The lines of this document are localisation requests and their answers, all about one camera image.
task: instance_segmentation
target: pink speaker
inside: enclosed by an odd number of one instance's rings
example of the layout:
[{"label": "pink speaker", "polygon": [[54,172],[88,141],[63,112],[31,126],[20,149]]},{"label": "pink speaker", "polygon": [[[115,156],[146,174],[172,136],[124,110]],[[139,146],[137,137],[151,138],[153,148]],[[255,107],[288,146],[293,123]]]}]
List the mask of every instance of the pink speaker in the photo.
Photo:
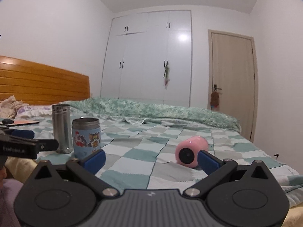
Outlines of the pink speaker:
[{"label": "pink speaker", "polygon": [[198,152],[208,151],[208,146],[207,140],[199,135],[180,142],[175,150],[177,163],[190,168],[198,166]]}]

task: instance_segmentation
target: brown plush hanging on door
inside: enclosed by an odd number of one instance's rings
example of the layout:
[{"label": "brown plush hanging on door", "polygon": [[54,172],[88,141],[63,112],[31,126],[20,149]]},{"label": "brown plush hanging on door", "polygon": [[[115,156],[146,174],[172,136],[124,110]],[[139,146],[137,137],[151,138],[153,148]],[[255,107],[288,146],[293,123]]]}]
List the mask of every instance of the brown plush hanging on door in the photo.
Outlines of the brown plush hanging on door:
[{"label": "brown plush hanging on door", "polygon": [[218,107],[219,106],[219,93],[217,91],[214,91],[212,93],[212,98],[210,100],[210,106],[213,107]]}]

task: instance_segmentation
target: blue cup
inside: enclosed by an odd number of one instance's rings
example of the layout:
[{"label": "blue cup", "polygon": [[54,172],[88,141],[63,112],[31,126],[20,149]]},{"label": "blue cup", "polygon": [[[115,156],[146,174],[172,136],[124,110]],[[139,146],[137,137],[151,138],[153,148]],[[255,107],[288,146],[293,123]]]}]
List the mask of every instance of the blue cup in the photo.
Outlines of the blue cup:
[{"label": "blue cup", "polygon": [[84,159],[101,149],[100,132],[99,119],[80,118],[73,120],[72,137],[75,157]]}]

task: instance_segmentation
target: human hand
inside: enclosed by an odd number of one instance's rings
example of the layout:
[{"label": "human hand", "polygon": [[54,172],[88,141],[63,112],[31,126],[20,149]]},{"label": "human hand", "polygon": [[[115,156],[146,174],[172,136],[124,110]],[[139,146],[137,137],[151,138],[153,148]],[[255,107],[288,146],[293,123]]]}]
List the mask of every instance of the human hand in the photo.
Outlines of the human hand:
[{"label": "human hand", "polygon": [[6,176],[7,176],[7,174],[6,174],[6,168],[4,166],[0,170],[0,189],[2,189],[2,187],[3,187],[3,180],[6,178]]}]

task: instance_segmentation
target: wardrobe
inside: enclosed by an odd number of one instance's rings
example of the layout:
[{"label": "wardrobe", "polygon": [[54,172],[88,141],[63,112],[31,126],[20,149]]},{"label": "wardrobe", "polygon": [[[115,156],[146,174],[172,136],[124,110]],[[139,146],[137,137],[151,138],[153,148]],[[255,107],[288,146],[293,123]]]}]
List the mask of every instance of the wardrobe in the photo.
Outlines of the wardrobe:
[{"label": "wardrobe", "polygon": [[[191,12],[137,13],[113,19],[101,97],[189,106]],[[168,63],[168,83],[164,73]]]}]

